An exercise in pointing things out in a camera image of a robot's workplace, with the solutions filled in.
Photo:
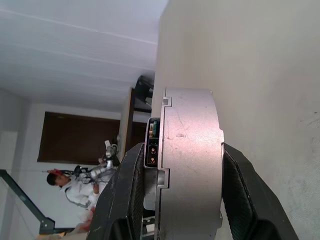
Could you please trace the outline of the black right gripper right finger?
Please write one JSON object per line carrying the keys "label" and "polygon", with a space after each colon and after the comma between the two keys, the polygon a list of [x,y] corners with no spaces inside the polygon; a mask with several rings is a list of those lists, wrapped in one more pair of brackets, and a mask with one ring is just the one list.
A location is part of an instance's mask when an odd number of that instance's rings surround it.
{"label": "black right gripper right finger", "polygon": [[233,240],[299,240],[283,206],[242,152],[223,145],[222,198]]}

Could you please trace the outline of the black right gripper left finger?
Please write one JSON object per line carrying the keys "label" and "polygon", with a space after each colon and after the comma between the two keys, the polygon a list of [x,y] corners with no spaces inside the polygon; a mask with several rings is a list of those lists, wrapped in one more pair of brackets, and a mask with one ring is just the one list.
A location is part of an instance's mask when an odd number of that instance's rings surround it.
{"label": "black right gripper left finger", "polygon": [[139,143],[99,196],[88,240],[141,240],[144,194],[144,144]]}

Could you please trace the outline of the silver motor lid circuit board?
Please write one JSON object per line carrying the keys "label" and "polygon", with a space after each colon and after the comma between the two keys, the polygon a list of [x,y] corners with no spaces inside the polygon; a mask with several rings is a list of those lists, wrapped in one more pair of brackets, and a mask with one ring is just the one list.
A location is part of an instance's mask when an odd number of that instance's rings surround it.
{"label": "silver motor lid circuit board", "polygon": [[144,200],[143,207],[154,211],[154,240],[165,240],[161,230],[162,190],[169,186],[170,170],[163,168],[163,131],[159,117],[147,122],[144,142]]}

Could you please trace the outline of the silver round motor housing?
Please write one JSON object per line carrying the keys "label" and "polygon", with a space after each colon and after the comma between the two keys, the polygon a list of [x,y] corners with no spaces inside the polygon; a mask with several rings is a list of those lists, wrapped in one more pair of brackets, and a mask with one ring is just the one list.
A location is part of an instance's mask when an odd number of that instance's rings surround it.
{"label": "silver round motor housing", "polygon": [[222,226],[223,142],[210,90],[164,90],[154,240],[215,239]]}

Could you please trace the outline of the person in white jacket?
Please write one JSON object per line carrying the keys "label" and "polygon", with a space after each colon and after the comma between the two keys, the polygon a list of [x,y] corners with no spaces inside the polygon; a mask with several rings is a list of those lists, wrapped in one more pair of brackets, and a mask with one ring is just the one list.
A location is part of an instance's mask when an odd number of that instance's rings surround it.
{"label": "person in white jacket", "polygon": [[51,186],[59,187],[70,203],[85,211],[91,211],[96,207],[107,185],[105,181],[85,183],[80,176],[67,175],[54,170],[48,173],[46,181]]}

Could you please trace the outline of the dark wooden cabinet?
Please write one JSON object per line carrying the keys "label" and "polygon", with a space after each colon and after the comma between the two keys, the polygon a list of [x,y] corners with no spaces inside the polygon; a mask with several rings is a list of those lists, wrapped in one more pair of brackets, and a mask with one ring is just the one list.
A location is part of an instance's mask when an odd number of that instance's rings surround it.
{"label": "dark wooden cabinet", "polygon": [[138,77],[130,87],[122,105],[117,136],[117,157],[122,160],[125,153],[145,140],[147,121],[151,117],[154,78],[151,75]]}

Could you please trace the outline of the dark brown wall panel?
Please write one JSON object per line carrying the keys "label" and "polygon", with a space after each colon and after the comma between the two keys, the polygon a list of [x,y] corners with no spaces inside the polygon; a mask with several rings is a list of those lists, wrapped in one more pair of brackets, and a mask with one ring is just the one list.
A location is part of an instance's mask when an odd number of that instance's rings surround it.
{"label": "dark brown wall panel", "polygon": [[120,121],[45,112],[37,161],[96,165],[106,153],[105,141],[117,143]]}

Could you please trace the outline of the black metal frame stand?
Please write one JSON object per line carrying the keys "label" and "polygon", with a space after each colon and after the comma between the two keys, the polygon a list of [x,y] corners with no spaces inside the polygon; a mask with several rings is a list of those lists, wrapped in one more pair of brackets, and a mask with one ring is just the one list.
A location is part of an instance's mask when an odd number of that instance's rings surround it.
{"label": "black metal frame stand", "polygon": [[53,234],[55,231],[55,221],[46,217],[40,209],[33,203],[33,201],[26,195],[22,188],[4,169],[0,169],[0,178],[2,178],[9,188],[17,195],[17,197],[24,203],[24,205],[31,211],[31,213],[40,222],[40,234]]}

